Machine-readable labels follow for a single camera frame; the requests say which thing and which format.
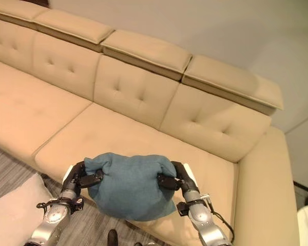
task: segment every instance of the wall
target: wall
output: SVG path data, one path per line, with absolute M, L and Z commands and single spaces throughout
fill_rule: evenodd
M 308 120 L 286 135 L 294 180 L 308 187 Z
M 278 83 L 291 133 L 308 118 L 308 0 L 51 0 L 115 28 L 162 38 Z M 288 138 L 293 146 L 296 138 Z

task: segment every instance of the white pillow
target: white pillow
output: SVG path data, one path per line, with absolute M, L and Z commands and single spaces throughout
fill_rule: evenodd
M 39 202 L 52 195 L 38 173 L 16 190 L 0 198 L 0 246 L 22 246 L 43 220 Z

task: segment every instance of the sofa cushion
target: sofa cushion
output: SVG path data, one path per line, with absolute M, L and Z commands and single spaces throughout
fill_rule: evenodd
M 106 55 L 180 80 L 191 54 L 177 45 L 146 35 L 117 30 L 102 42 Z
M 178 82 L 103 55 L 98 65 L 94 102 L 158 128 Z
M 238 162 L 259 141 L 270 123 L 269 116 L 180 84 L 160 131 Z
M 93 99 L 93 85 L 101 54 L 37 33 L 34 41 L 34 75 L 86 99 Z
M 30 72 L 35 34 L 34 30 L 0 20 L 0 61 Z
M 209 192 L 215 209 L 228 222 L 232 220 L 236 164 L 97 104 L 92 104 L 51 139 L 35 161 L 49 176 L 62 182 L 70 165 L 106 152 L 125 156 L 158 154 L 189 163 L 202 193 Z M 174 202 L 182 199 L 181 191 L 176 192 Z M 224 225 L 217 224 L 229 234 Z M 201 245 L 189 219 L 177 212 L 137 225 L 172 245 Z
M 40 14 L 34 22 L 41 32 L 98 52 L 100 42 L 114 31 L 110 26 L 57 9 Z
M 35 167 L 37 149 L 89 104 L 0 62 L 0 148 Z
M 182 83 L 227 98 L 267 115 L 283 109 L 277 84 L 203 55 L 193 57 Z
M 36 25 L 33 19 L 48 10 L 48 8 L 25 1 L 0 0 L 0 19 L 34 30 Z

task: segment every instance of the sofa armrest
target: sofa armrest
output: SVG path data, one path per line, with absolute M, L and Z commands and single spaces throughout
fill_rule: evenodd
M 235 246 L 299 246 L 295 193 L 284 134 L 270 127 L 239 162 Z

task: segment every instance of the seat cushion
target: seat cushion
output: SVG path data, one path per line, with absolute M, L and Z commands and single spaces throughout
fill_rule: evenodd
M 236 164 L 95 103 L 52 138 L 37 153 L 35 161 L 49 176 L 62 182 L 70 165 L 106 152 L 125 156 L 158 154 L 189 163 L 202 193 L 210 193 L 215 209 L 227 221 L 232 220 Z M 178 191 L 174 201 L 181 200 Z M 177 212 L 135 224 L 171 245 L 201 245 L 189 219 Z M 228 235 L 228 230 L 218 224 Z
M 0 62 L 0 147 L 33 167 L 33 153 L 88 105 Z

